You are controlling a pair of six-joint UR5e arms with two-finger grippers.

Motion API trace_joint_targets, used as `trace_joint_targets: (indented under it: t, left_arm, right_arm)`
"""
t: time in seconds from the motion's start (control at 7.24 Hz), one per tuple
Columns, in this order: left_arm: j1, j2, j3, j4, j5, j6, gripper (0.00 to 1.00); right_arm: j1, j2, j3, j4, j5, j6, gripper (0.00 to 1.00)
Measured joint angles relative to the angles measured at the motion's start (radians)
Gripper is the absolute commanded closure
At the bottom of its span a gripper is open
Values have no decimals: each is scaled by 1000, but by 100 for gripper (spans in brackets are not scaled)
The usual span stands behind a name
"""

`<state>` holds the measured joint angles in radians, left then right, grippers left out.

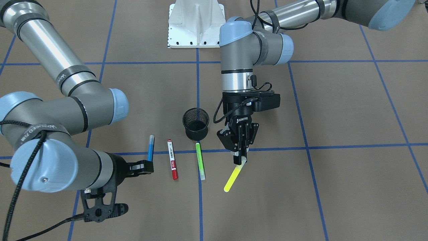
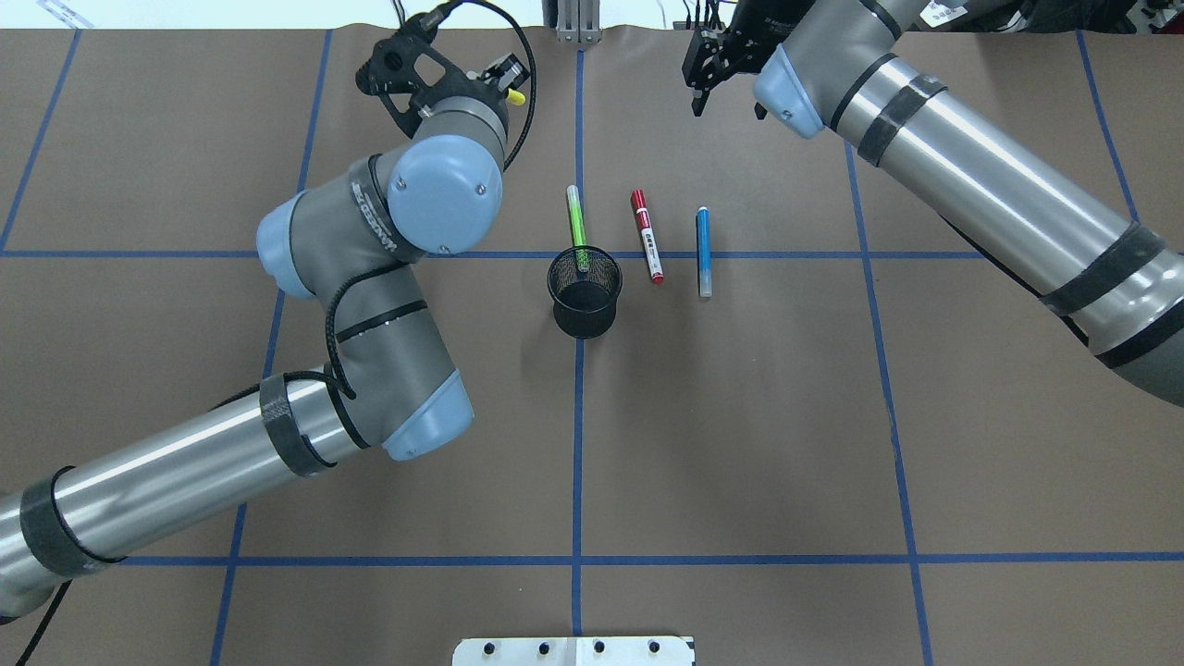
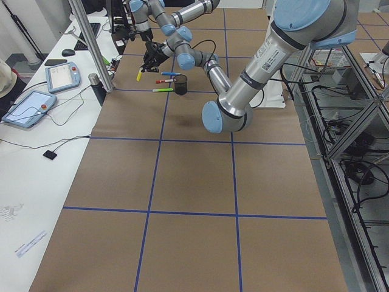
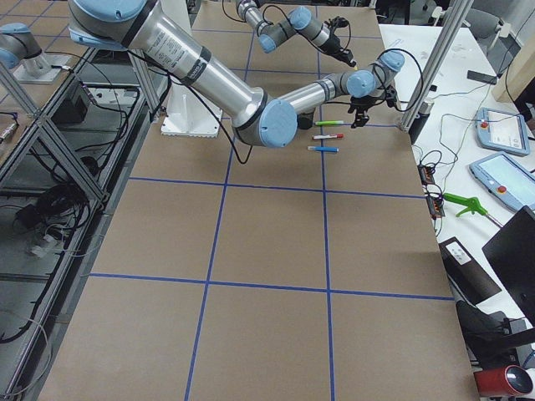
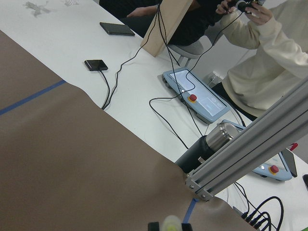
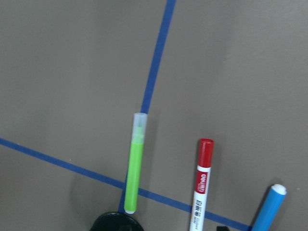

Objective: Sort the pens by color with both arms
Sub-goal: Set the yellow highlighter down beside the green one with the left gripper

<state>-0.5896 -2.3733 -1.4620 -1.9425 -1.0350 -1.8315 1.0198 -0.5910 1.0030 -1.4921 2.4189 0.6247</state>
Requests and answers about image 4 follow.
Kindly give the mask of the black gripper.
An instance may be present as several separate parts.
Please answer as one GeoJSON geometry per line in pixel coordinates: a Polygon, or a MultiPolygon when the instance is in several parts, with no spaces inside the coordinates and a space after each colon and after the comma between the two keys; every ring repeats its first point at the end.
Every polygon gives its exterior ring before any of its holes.
{"type": "Polygon", "coordinates": [[[341,58],[347,65],[354,65],[354,56],[352,52],[340,45],[340,40],[335,34],[330,34],[328,39],[324,42],[324,54],[333,57],[341,58]]]}
{"type": "Polygon", "coordinates": [[[357,98],[352,96],[349,101],[349,114],[355,114],[354,122],[351,124],[352,129],[362,127],[363,124],[369,122],[368,110],[376,103],[376,98],[372,96],[364,96],[357,98]]]}

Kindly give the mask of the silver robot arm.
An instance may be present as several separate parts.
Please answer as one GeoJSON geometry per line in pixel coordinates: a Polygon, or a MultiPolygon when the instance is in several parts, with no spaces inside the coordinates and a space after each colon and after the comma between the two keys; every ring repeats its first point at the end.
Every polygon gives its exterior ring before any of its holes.
{"type": "Polygon", "coordinates": [[[70,36],[88,47],[138,49],[186,87],[194,88],[231,118],[246,145],[280,148],[309,129],[316,107],[339,96],[351,98],[359,126],[376,100],[394,100],[391,85],[405,63],[387,50],[364,69],[330,74],[280,98],[251,88],[169,18],[158,1],[71,1],[70,36]]]}
{"type": "Polygon", "coordinates": [[[300,35],[320,53],[350,67],[356,66],[354,55],[349,49],[350,39],[343,46],[336,35],[339,28],[350,30],[350,23],[346,18],[336,16],[321,22],[311,10],[299,6],[289,13],[283,12],[283,19],[274,23],[265,17],[265,13],[261,10],[261,1],[235,1],[235,4],[237,16],[255,31],[265,53],[273,52],[290,38],[300,35]]]}

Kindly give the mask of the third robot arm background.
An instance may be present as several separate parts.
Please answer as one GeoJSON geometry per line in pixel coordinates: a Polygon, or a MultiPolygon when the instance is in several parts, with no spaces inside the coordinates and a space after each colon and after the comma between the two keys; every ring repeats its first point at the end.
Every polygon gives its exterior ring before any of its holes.
{"type": "Polygon", "coordinates": [[[46,54],[24,23],[1,26],[1,64],[13,70],[22,84],[51,84],[59,75],[52,67],[53,57],[46,54]]]}

